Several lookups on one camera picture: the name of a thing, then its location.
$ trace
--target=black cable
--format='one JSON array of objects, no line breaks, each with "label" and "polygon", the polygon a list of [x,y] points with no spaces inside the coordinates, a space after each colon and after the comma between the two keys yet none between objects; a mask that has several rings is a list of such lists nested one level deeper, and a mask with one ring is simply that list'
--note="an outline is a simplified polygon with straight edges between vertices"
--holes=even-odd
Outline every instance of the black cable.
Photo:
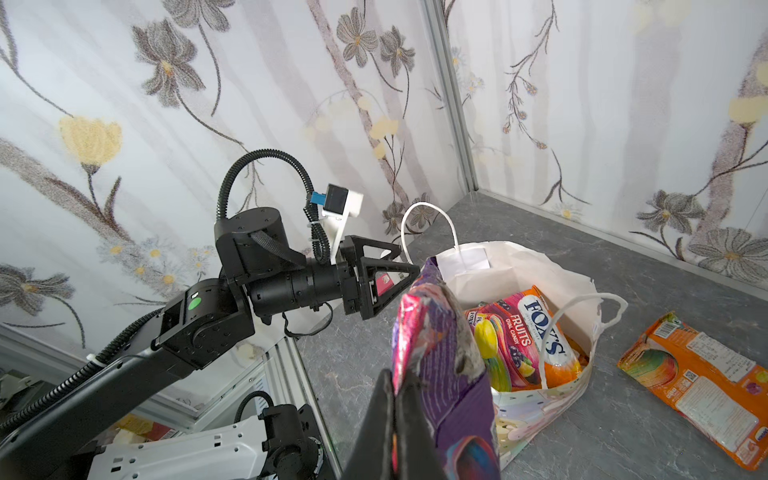
[{"label": "black cable", "polygon": [[301,177],[304,188],[306,189],[306,204],[304,205],[304,214],[307,220],[310,221],[310,228],[312,229],[312,250],[315,253],[315,260],[322,265],[330,263],[330,245],[328,244],[328,237],[326,231],[323,230],[323,226],[317,223],[319,217],[317,214],[317,205],[312,203],[312,193],[315,188],[312,186],[309,174],[304,169],[304,166],[299,163],[296,158],[285,153],[284,151],[274,150],[272,148],[264,148],[262,150],[256,150],[248,152],[240,157],[232,167],[230,167],[227,174],[224,176],[224,180],[221,182],[221,189],[219,190],[219,201],[216,207],[216,218],[223,220],[227,218],[227,204],[230,201],[230,192],[232,191],[232,185],[235,183],[237,175],[251,162],[259,160],[260,158],[271,157],[279,158],[285,161],[293,167],[293,169]]},{"label": "black cable", "polygon": [[[125,327],[118,336],[109,342],[109,345],[104,347],[104,349],[96,355],[96,360],[99,363],[108,365],[127,341],[130,340],[146,322],[161,311],[162,309],[157,309],[154,312],[150,312],[133,322],[131,325]],[[86,363],[85,366],[73,373],[72,376],[62,382],[61,385],[40,397],[35,403],[32,403],[20,412],[16,412],[11,418],[5,420],[3,423],[0,423],[0,432],[10,432],[11,430],[15,430],[24,425],[26,422],[44,412],[48,407],[64,398],[70,392],[74,391],[102,369],[104,369],[104,367],[99,366],[94,362]]]},{"label": "black cable", "polygon": [[243,410],[245,409],[245,406],[248,405],[248,402],[253,397],[261,397],[266,401],[266,406],[268,407],[274,407],[275,403],[272,401],[272,397],[270,397],[270,394],[267,392],[264,392],[263,390],[257,390],[255,392],[251,392],[248,395],[245,396],[242,402],[240,402],[240,406],[237,407],[237,413],[235,414],[235,423],[238,423],[240,419],[243,417]]},{"label": "black cable", "polygon": [[288,317],[286,316],[286,313],[283,312],[283,319],[286,321],[285,326],[283,327],[283,332],[286,334],[286,336],[289,336],[292,339],[300,339],[303,336],[313,336],[313,335],[317,335],[318,333],[322,332],[323,330],[328,328],[328,325],[331,324],[331,320],[333,320],[333,308],[331,307],[330,303],[328,303],[328,302],[325,302],[325,305],[327,305],[328,306],[328,310],[331,311],[331,316],[328,319],[328,321],[325,322],[325,324],[323,324],[323,326],[321,326],[319,329],[315,330],[314,332],[310,332],[310,333],[294,333],[294,332],[291,332],[290,330],[288,330]]}]

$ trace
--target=white bracket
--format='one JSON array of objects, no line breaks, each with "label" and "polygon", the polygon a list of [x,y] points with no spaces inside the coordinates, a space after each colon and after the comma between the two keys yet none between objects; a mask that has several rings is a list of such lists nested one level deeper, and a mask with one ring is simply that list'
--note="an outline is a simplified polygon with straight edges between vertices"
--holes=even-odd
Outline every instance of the white bracket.
[{"label": "white bracket", "polygon": [[266,461],[263,420],[256,415],[220,429],[157,442],[107,445],[88,480],[256,478]]},{"label": "white bracket", "polygon": [[361,207],[362,194],[349,190],[349,193],[346,195],[343,214],[339,215],[334,212],[328,212],[324,208],[320,210],[320,214],[323,216],[323,229],[326,231],[326,235],[331,243],[331,265],[336,265],[336,252],[339,250],[342,238],[344,238],[346,219],[360,215]]}]

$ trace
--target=barcode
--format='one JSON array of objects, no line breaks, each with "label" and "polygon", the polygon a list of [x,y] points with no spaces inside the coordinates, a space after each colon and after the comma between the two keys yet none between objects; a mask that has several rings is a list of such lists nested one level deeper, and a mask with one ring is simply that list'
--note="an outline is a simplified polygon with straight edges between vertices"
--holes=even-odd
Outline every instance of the barcode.
[{"label": "barcode", "polygon": [[654,332],[655,336],[660,336],[663,339],[668,339],[670,335],[672,335],[672,332],[677,330],[677,325],[674,323],[664,322],[661,325],[659,325],[659,328],[656,329]]},{"label": "barcode", "polygon": [[699,378],[699,376],[690,370],[686,370],[683,376],[687,379],[689,379],[691,382],[696,382],[696,379]]}]

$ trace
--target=fox's candy bag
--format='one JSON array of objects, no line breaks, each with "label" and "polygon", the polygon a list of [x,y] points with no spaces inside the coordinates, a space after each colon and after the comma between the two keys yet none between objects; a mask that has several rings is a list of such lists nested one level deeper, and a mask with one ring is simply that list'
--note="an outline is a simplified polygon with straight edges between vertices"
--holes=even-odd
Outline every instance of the fox's candy bag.
[{"label": "fox's candy bag", "polygon": [[[495,303],[465,312],[488,373],[498,392],[541,388],[538,371],[541,337],[552,321],[541,291],[516,293]],[[578,355],[556,325],[545,345],[547,385],[560,386],[581,373]]]}]

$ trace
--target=white rope handle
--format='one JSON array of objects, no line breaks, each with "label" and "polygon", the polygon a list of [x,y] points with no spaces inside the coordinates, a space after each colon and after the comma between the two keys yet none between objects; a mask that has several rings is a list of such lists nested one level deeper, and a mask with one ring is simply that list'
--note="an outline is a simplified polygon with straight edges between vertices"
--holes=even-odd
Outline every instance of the white rope handle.
[{"label": "white rope handle", "polygon": [[456,252],[458,252],[459,258],[462,259],[462,262],[464,259],[462,258],[462,251],[458,248],[458,237],[456,236],[456,227],[453,226],[453,221],[451,220],[451,217],[448,216],[446,212],[442,210],[442,208],[437,207],[436,205],[432,205],[428,202],[416,202],[415,204],[408,207],[408,210],[406,210],[405,214],[402,216],[402,223],[400,224],[400,245],[402,245],[402,251],[406,255],[406,258],[408,259],[408,263],[413,263],[411,261],[411,256],[408,253],[408,247],[406,247],[406,220],[408,220],[408,215],[411,213],[411,210],[418,207],[419,205],[426,205],[427,207],[434,208],[438,212],[442,214],[442,216],[445,217],[445,219],[448,221],[448,225],[451,226],[451,232],[453,232],[453,247],[456,249]]},{"label": "white rope handle", "polygon": [[547,329],[544,331],[544,335],[541,336],[541,348],[538,350],[538,373],[541,375],[541,389],[546,390],[547,389],[547,373],[545,372],[544,368],[544,357],[549,355],[549,353],[546,350],[547,346],[547,337],[549,337],[549,334],[552,332],[552,329],[554,329],[554,326],[557,324],[557,322],[560,321],[560,318],[565,313],[565,310],[571,308],[573,305],[583,302],[584,300],[591,300],[593,298],[607,298],[611,300],[616,300],[619,304],[619,311],[616,313],[616,316],[607,323],[603,323],[601,328],[602,330],[607,329],[609,326],[613,326],[616,323],[618,323],[619,320],[621,320],[621,316],[624,314],[624,311],[629,306],[629,303],[627,303],[626,300],[621,298],[618,295],[615,295],[613,293],[587,293],[586,295],[579,295],[575,296],[569,301],[563,305],[562,308],[558,310],[558,312],[552,317],[552,321],[547,326]]}]

